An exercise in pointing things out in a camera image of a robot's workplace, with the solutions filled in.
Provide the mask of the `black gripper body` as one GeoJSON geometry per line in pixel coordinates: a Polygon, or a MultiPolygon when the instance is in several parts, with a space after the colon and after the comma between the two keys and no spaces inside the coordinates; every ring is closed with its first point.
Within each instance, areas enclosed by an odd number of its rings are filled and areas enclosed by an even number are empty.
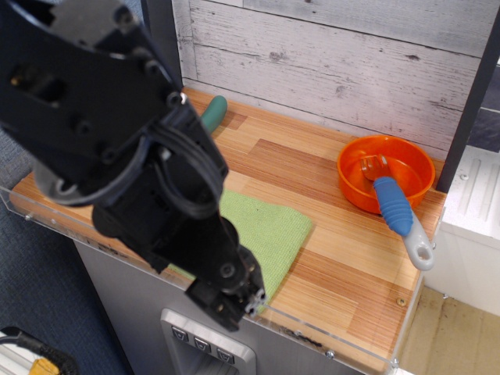
{"type": "Polygon", "coordinates": [[[158,188],[127,192],[111,205],[96,203],[92,221],[100,234],[118,239],[159,273],[173,264],[224,293],[250,282],[233,224],[219,212],[189,219],[158,188]]]}

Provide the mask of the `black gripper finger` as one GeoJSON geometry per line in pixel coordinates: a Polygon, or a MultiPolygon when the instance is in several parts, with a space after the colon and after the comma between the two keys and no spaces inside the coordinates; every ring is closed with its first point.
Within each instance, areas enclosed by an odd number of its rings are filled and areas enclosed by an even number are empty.
{"type": "Polygon", "coordinates": [[[238,300],[218,291],[211,285],[195,279],[185,291],[206,315],[228,331],[238,331],[245,311],[238,300]]]}
{"type": "Polygon", "coordinates": [[[245,314],[255,316],[266,302],[266,290],[260,269],[253,269],[236,292],[237,305],[245,314]]]}

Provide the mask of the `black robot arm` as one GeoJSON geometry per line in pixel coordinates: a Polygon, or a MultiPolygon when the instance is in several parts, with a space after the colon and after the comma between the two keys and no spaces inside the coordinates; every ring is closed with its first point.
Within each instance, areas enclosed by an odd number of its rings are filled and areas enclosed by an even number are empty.
{"type": "Polygon", "coordinates": [[[52,201],[236,331],[266,298],[255,256],[220,215],[227,164],[138,18],[119,1],[1,4],[1,126],[52,201]]]}

